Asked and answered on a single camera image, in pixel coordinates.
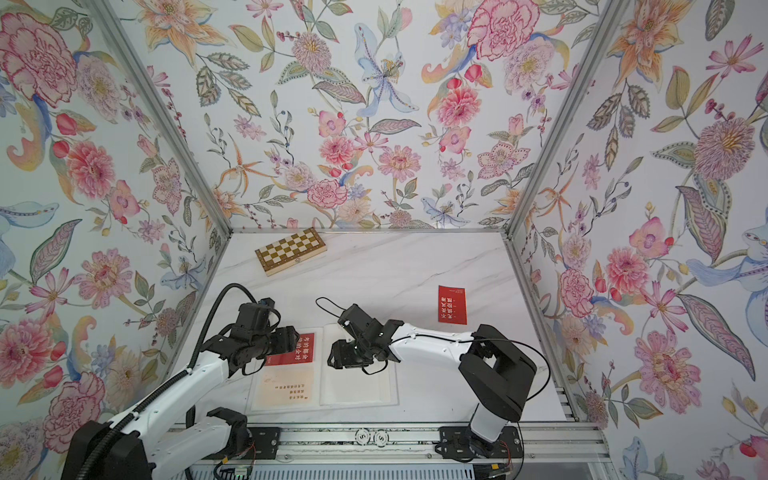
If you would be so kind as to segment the white photo album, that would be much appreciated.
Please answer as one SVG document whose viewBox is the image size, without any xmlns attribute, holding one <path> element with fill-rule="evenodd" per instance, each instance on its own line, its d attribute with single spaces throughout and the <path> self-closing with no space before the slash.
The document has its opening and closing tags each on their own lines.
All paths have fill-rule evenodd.
<svg viewBox="0 0 768 480">
<path fill-rule="evenodd" d="M 317 335 L 314 361 L 310 365 L 315 371 L 315 403 L 310 406 L 289 408 L 280 410 L 257 410 L 253 402 L 256 397 L 256 388 L 264 368 L 256 374 L 252 382 L 249 405 L 247 412 L 252 415 L 271 414 L 273 412 L 303 412 L 314 410 L 328 410 L 336 408 L 362 408 L 390 406 L 399 403 L 396 371 L 390 367 L 383 373 L 367 375 L 358 369 L 336 370 L 327 365 L 327 357 L 330 354 L 331 345 L 339 339 L 346 340 L 348 335 L 342 328 L 335 324 L 327 324 L 321 328 L 306 329 L 300 332 Z"/>
</svg>

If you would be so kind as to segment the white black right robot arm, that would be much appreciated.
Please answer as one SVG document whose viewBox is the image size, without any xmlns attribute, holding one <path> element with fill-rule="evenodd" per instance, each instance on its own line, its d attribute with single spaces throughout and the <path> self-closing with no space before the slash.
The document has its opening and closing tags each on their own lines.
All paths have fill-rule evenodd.
<svg viewBox="0 0 768 480">
<path fill-rule="evenodd" d="M 478 405 L 459 442 L 488 457 L 500 443 L 504 428 L 522 418 L 538 367 L 522 351 L 524 345 L 488 324 L 473 332 L 428 330 L 390 319 L 384 323 L 354 304 L 338 317 L 347 334 L 330 347 L 327 365 L 335 370 L 359 369 L 381 363 L 405 366 L 446 365 L 457 371 Z"/>
</svg>

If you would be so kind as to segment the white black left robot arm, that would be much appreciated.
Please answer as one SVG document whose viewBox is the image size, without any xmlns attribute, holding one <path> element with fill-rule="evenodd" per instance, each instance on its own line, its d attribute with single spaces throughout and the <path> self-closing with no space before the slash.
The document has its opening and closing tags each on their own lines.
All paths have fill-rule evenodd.
<svg viewBox="0 0 768 480">
<path fill-rule="evenodd" d="M 175 422 L 252 361 L 293 352 L 300 339 L 270 299 L 242 304 L 218 334 L 201 330 L 189 364 L 138 403 L 72 438 L 65 479 L 168 479 L 210 455 L 245 453 L 254 443 L 245 414 L 214 407 L 181 431 Z"/>
</svg>

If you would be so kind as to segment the red card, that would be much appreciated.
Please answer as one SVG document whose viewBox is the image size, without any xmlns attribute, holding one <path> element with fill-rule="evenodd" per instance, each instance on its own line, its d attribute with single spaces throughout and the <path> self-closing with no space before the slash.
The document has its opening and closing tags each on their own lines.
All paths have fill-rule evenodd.
<svg viewBox="0 0 768 480">
<path fill-rule="evenodd" d="M 438 287 L 438 322 L 467 325 L 466 290 L 459 287 Z"/>
<path fill-rule="evenodd" d="M 310 364 L 314 361 L 314 350 L 317 335 L 314 332 L 301 334 L 292 352 L 270 356 L 267 366 L 288 366 Z"/>
</svg>

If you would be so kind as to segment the beige card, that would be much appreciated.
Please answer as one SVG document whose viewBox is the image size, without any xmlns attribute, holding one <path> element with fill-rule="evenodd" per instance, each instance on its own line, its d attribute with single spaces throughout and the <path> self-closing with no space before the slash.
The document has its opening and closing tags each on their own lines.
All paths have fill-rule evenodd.
<svg viewBox="0 0 768 480">
<path fill-rule="evenodd" d="M 310 365 L 268 367 L 253 402 L 257 410 L 280 410 L 315 403 L 315 371 Z"/>
</svg>

